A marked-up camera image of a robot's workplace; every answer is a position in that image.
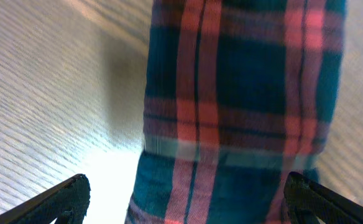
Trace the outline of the red navy plaid shirt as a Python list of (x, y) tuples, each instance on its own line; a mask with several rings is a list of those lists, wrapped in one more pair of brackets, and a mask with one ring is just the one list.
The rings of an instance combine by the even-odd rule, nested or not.
[(289, 223), (288, 174), (318, 179), (345, 20), (343, 0), (154, 1), (126, 223)]

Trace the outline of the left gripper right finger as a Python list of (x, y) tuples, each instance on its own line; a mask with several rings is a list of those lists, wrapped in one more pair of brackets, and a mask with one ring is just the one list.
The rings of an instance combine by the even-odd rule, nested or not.
[(292, 224), (363, 224), (363, 207), (305, 176), (291, 172), (284, 197)]

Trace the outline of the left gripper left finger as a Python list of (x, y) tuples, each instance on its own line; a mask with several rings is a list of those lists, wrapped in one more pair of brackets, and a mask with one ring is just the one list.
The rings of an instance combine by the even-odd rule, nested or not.
[(0, 224), (82, 224), (90, 205), (90, 191), (88, 178), (76, 174), (0, 214)]

